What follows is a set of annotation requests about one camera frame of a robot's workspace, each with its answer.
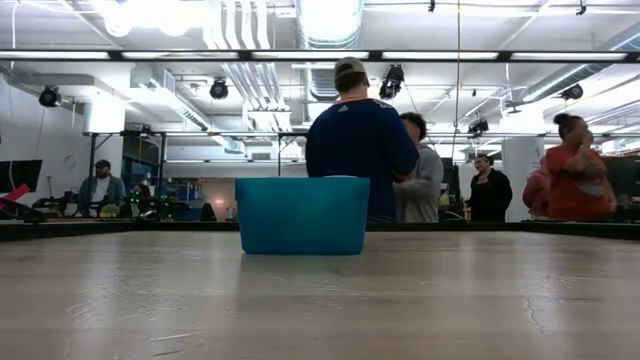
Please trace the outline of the teal plastic basket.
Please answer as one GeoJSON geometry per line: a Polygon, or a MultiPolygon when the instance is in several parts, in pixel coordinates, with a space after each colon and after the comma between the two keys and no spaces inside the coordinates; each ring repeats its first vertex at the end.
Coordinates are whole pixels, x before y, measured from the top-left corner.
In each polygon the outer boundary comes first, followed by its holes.
{"type": "Polygon", "coordinates": [[[369,180],[241,178],[235,181],[242,249],[252,255],[358,255],[369,180]]]}

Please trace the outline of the person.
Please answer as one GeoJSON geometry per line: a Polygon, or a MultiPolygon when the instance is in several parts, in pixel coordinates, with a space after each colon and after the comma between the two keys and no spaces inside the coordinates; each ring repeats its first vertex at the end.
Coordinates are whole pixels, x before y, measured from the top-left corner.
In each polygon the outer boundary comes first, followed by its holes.
{"type": "Polygon", "coordinates": [[[600,155],[591,149],[586,121],[562,113],[554,117],[561,144],[546,151],[550,178],[548,217],[566,222],[607,222],[617,202],[600,155]]]}
{"type": "Polygon", "coordinates": [[[95,164],[95,175],[87,177],[79,188],[79,212],[83,217],[95,217],[98,210],[94,203],[122,206],[125,199],[124,182],[111,173],[111,163],[101,159],[95,164]]]}
{"type": "Polygon", "coordinates": [[[413,171],[419,153],[396,109],[368,96],[363,63],[339,60],[333,69],[339,99],[310,126],[305,160],[310,177],[353,176],[369,180],[368,217],[396,219],[394,184],[413,171]]]}
{"type": "Polygon", "coordinates": [[[438,223],[444,167],[438,153],[423,140],[427,129],[424,118],[415,112],[400,115],[417,148],[419,158],[412,173],[394,185],[400,223],[438,223]]]}
{"type": "Polygon", "coordinates": [[[466,201],[472,222],[505,222],[513,192],[508,177],[493,168],[493,158],[480,154],[474,159],[471,196],[466,201]]]}

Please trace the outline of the black monitor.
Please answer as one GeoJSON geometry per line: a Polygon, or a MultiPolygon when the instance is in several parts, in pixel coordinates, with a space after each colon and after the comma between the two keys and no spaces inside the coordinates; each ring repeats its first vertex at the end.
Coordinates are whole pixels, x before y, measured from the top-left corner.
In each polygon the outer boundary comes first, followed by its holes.
{"type": "Polygon", "coordinates": [[[21,185],[35,192],[42,163],[42,160],[0,161],[0,193],[9,193],[21,185]]]}
{"type": "Polygon", "coordinates": [[[640,156],[604,157],[603,161],[617,198],[640,197],[640,156]]]}

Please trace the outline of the silver ventilation duct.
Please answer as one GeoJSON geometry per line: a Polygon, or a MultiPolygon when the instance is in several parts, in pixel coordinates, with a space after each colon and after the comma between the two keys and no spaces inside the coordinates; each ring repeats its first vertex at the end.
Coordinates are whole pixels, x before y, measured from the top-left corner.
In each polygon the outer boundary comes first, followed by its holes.
{"type": "MultiPolygon", "coordinates": [[[[305,50],[350,50],[359,41],[364,0],[295,0],[299,46],[305,50]]],[[[333,66],[305,71],[310,96],[320,102],[338,98],[333,66]]]]}

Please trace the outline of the black aluminium table frame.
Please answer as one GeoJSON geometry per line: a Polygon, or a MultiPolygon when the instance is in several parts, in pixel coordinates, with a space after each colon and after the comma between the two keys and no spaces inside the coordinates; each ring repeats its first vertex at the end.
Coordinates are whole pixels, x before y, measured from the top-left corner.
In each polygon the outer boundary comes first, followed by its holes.
{"type": "MultiPolygon", "coordinates": [[[[236,223],[213,222],[22,222],[0,223],[0,242],[88,236],[136,231],[237,232],[236,223]]],[[[526,232],[640,241],[640,224],[533,222],[438,224],[370,224],[369,232],[526,232]]]]}

